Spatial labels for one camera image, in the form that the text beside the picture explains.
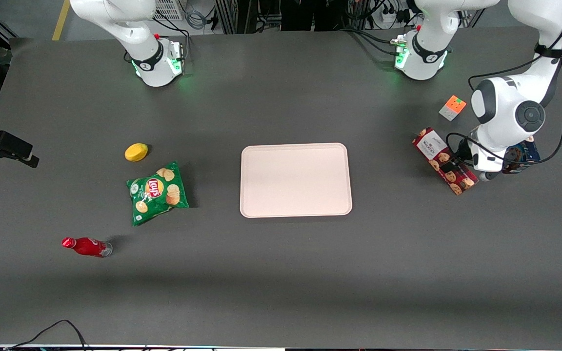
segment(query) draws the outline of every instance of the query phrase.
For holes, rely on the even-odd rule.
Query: red bottle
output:
[[[93,238],[69,238],[62,240],[62,246],[75,250],[76,253],[86,256],[107,257],[112,253],[112,244]]]

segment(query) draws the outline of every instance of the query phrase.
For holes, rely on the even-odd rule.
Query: rubik's cube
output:
[[[442,109],[439,110],[439,113],[446,117],[446,120],[452,121],[455,117],[457,117],[457,115],[459,115],[459,113],[461,113],[465,105],[467,105],[465,101],[453,95],[442,107]]]

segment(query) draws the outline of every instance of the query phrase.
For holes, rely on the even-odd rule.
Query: black pants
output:
[[[344,27],[344,4],[348,0],[281,0],[281,30],[334,31]]]

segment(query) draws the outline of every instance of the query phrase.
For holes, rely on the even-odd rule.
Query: green chip bag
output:
[[[134,204],[132,225],[140,225],[174,207],[187,208],[188,200],[183,191],[183,182],[177,162],[160,168],[148,178],[127,181],[129,195]]]

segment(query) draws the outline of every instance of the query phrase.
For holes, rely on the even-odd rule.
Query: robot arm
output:
[[[413,30],[399,36],[392,43],[406,42],[395,67],[409,78],[426,80],[432,78],[443,66],[446,48],[459,28],[455,11],[484,9],[500,0],[416,0],[415,4],[424,13],[420,31]]]
[[[154,36],[143,20],[151,20],[155,0],[71,0],[73,11],[102,27],[125,47],[136,74],[149,86],[169,84],[182,72],[181,45]]]
[[[538,29],[539,43],[530,68],[512,76],[484,79],[471,98],[481,123],[473,129],[462,154],[468,154],[478,171],[502,170],[506,149],[533,136],[545,122],[544,106],[552,99],[562,66],[562,0],[509,0],[513,16]]]

